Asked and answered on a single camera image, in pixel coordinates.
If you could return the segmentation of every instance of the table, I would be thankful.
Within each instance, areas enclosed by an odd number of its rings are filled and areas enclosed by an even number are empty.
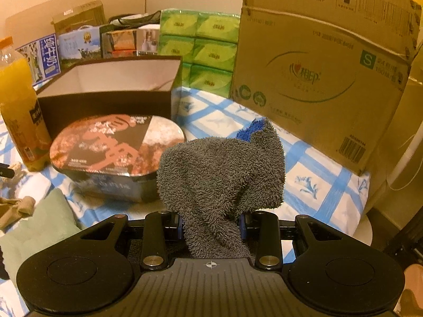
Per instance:
[[[235,137],[239,129],[247,127],[255,118],[261,118],[246,107],[211,93],[183,88],[181,94],[177,123],[187,140],[208,136]],[[352,235],[367,201],[369,174],[357,176],[284,129],[275,124],[274,127],[286,155],[285,203],[269,211],[286,220],[293,220],[297,214],[308,214]],[[20,157],[0,121],[0,162],[12,164],[16,161],[20,161]],[[85,226],[116,213],[139,219],[163,208],[160,201],[142,205],[83,197],[75,191],[69,178],[51,166],[40,173],[27,174],[15,194],[17,197],[31,195],[39,202],[54,187],[62,190],[78,221]],[[284,262],[292,262],[295,256],[291,242],[282,241],[282,245]],[[0,316],[21,317],[26,312],[27,308],[13,284],[0,282]]]

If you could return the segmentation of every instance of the green circular symbol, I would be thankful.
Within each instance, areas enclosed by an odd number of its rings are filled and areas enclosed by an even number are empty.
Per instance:
[[[240,86],[240,96],[244,100],[248,100],[251,97],[251,90],[245,84],[243,84],[242,86]]]
[[[262,92],[255,92],[252,99],[254,100],[254,103],[260,107],[263,107],[266,104],[266,97]]]

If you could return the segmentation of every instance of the black circular cover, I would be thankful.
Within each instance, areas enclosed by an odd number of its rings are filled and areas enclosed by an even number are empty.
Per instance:
[[[25,302],[37,311],[84,314],[122,297],[133,270],[120,253],[90,242],[68,253],[43,251],[30,257],[16,281]]]
[[[391,309],[404,287],[399,265],[358,241],[318,242],[296,258],[288,280],[308,305],[338,315]]]

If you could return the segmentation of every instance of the orange juice bottle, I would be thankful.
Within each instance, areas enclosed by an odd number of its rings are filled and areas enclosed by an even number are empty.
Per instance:
[[[27,60],[0,40],[0,113],[23,163],[40,171],[49,162],[50,135],[41,114]]]

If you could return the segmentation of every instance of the ribbed gray surface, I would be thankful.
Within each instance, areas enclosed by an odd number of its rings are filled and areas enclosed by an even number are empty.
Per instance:
[[[216,266],[210,268],[210,262]],[[141,276],[134,289],[96,317],[322,317],[301,303],[276,273],[247,259],[176,259],[167,270]],[[387,312],[380,317],[392,317]]]

